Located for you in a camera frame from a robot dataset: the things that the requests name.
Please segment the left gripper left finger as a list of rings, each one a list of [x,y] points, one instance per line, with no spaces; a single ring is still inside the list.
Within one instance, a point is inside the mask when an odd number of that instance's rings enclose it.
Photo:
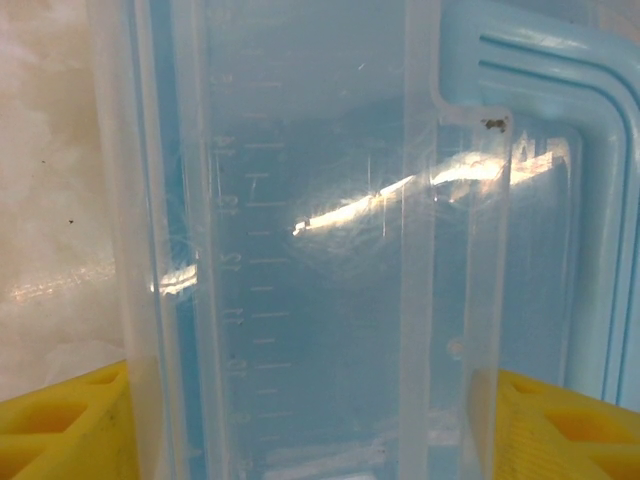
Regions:
[[[1,403],[2,480],[138,477],[125,362]]]

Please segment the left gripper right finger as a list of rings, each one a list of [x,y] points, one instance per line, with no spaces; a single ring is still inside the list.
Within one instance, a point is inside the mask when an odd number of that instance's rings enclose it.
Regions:
[[[469,422],[491,479],[637,479],[639,414],[507,370],[477,370]]]

